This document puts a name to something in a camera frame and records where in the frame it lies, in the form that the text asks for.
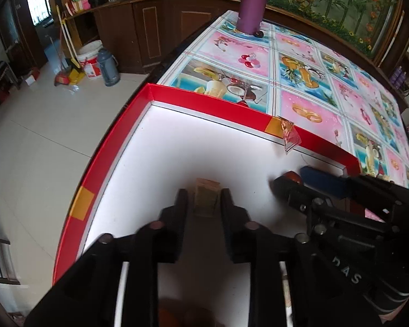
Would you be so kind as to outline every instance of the bottle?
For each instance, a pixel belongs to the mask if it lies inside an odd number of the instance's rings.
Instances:
[[[397,69],[395,69],[393,75],[392,75],[391,78],[389,79],[389,81],[391,81],[391,84],[394,84],[394,83],[397,81],[397,79],[398,79],[398,77],[400,76],[400,74],[401,74],[401,66],[400,66],[400,67],[397,67]]]
[[[117,62],[109,50],[101,48],[97,55],[97,62],[106,86],[113,86],[120,81]]]
[[[398,76],[398,79],[394,84],[395,88],[398,90],[404,84],[404,81],[406,81],[406,72],[403,72]]]
[[[246,34],[260,31],[267,0],[241,0],[236,29]]]

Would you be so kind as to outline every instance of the patterned tablecloth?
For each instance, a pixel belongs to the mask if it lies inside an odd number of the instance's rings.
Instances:
[[[308,37],[263,22],[236,30],[227,11],[158,84],[281,116],[355,155],[361,172],[409,188],[409,143],[394,97],[357,65]]]

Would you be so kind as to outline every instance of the metal bolt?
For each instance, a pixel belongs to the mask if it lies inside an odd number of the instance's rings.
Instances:
[[[323,233],[327,231],[327,227],[323,224],[318,224],[318,225],[315,225],[314,231],[319,235],[323,235]]]
[[[314,203],[315,203],[316,205],[323,205],[324,200],[321,199],[321,198],[315,198],[315,199],[314,199]]]
[[[159,230],[161,228],[163,228],[165,226],[165,224],[161,221],[155,221],[155,222],[150,222],[150,228],[152,230]]]
[[[245,227],[249,230],[257,230],[259,228],[259,224],[257,222],[247,222]]]
[[[295,239],[299,241],[300,243],[307,243],[309,242],[309,236],[306,235],[305,233],[299,233],[295,235]]]
[[[112,242],[114,237],[111,234],[103,234],[98,238],[98,242],[107,244],[109,242]]]

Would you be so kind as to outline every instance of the gray thermos flask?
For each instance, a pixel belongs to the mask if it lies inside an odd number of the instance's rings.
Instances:
[[[120,81],[117,62],[109,50],[101,48],[98,52],[97,62],[106,86],[113,86]]]

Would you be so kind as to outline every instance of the white lettering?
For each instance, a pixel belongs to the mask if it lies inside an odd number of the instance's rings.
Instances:
[[[345,274],[345,276],[348,276],[348,273],[350,272],[350,267],[346,266],[344,269],[341,270]]]
[[[336,263],[336,266],[339,267],[339,265],[341,264],[341,261],[339,260],[339,258],[337,256],[335,256],[332,263]]]
[[[353,278],[351,279],[351,281],[352,281],[353,283],[357,284],[357,283],[359,282],[359,279],[361,279],[361,278],[362,278],[361,275],[358,274],[358,273],[356,273],[356,274],[353,276]]]

